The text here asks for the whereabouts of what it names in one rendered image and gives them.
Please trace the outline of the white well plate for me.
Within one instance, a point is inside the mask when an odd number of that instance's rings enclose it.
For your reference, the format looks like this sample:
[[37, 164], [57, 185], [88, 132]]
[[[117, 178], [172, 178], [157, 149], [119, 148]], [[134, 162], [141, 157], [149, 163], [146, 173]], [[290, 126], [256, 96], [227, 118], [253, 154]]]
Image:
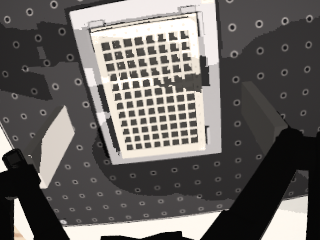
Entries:
[[91, 37], [123, 159], [205, 150], [196, 13], [92, 28]]

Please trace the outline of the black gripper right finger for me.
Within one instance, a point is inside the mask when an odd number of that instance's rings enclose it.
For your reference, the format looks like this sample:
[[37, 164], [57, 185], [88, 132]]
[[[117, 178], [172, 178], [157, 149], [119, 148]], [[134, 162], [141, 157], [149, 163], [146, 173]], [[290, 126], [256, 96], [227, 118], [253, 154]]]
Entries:
[[306, 240], [320, 240], [320, 131], [291, 128], [252, 81], [242, 82], [241, 114], [265, 158], [200, 240], [262, 240], [296, 170], [309, 171]]

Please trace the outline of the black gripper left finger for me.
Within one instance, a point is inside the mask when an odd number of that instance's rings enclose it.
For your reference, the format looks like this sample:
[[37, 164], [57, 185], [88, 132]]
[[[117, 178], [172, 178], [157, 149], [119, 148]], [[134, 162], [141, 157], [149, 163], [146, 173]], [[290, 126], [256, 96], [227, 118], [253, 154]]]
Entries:
[[17, 198], [33, 240], [70, 240], [41, 188], [48, 187], [74, 134], [65, 105], [58, 106], [23, 152], [12, 149], [2, 156], [7, 170], [0, 172], [0, 240], [14, 240]]

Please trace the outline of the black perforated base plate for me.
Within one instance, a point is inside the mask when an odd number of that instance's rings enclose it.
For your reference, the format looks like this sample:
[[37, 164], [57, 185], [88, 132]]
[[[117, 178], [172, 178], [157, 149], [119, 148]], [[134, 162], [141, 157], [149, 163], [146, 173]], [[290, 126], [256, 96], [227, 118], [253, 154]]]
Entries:
[[70, 11], [124, 0], [0, 0], [0, 127], [22, 152], [56, 106], [74, 136], [42, 189], [63, 227], [228, 211], [265, 158], [241, 114], [252, 81], [291, 128], [320, 131], [320, 0], [215, 0], [221, 153], [112, 165]]

